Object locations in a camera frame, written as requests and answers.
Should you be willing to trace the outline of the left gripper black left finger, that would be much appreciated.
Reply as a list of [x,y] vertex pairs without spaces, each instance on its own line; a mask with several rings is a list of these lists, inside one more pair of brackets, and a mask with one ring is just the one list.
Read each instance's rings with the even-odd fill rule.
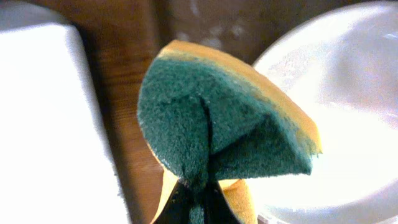
[[198,197],[199,194],[186,182],[178,180],[154,224],[189,224]]

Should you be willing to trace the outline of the pale green plate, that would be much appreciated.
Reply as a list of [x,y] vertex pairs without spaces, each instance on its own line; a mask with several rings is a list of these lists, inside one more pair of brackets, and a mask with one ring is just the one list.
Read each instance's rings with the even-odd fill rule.
[[317,124],[310,175],[253,179],[265,223],[397,222],[397,2],[319,15],[272,44],[254,68]]

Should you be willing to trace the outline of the green yellow sponge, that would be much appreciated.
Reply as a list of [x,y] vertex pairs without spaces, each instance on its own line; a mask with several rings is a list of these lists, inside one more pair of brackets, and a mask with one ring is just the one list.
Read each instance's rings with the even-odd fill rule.
[[144,139],[164,170],[160,215],[174,185],[199,194],[190,223],[205,223],[205,188],[219,183],[241,223],[256,223],[248,179],[312,172],[322,153],[315,122],[252,66],[173,40],[146,72],[137,104]]

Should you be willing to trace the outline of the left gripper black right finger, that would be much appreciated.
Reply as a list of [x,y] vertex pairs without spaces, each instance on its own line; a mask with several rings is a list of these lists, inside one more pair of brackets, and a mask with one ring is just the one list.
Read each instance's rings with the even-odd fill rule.
[[208,182],[205,188],[205,224],[240,224],[229,207],[219,183]]

